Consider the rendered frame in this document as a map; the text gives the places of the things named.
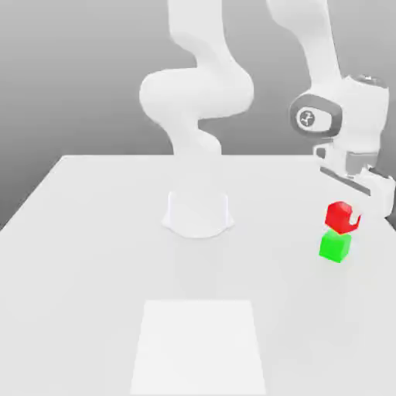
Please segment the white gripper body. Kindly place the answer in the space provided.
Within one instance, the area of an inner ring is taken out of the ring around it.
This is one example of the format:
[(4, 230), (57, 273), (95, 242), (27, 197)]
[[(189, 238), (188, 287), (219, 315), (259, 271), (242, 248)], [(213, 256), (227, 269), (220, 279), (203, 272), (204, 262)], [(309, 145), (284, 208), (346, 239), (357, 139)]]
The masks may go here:
[(380, 218), (393, 213), (396, 181), (392, 176), (381, 174), (373, 167), (363, 167), (353, 176), (340, 176), (325, 166), (320, 166), (319, 170), (346, 187), (352, 205), (361, 213)]

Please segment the small red cube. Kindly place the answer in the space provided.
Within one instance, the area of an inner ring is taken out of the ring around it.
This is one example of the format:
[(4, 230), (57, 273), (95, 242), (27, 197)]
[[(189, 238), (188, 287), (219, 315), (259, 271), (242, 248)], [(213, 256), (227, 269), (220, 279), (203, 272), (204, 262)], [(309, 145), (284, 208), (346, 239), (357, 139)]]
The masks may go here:
[(355, 231), (360, 224), (359, 216), (355, 223), (351, 223), (353, 208), (344, 201), (331, 203), (326, 211), (325, 224), (338, 234), (348, 234)]

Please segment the small green cube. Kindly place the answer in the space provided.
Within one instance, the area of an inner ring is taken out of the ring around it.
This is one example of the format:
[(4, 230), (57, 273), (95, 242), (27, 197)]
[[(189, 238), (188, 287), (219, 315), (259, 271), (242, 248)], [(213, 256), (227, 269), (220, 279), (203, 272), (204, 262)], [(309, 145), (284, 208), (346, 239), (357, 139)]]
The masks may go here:
[(348, 255), (352, 237), (350, 234), (338, 234), (329, 229), (319, 246), (319, 256), (340, 263)]

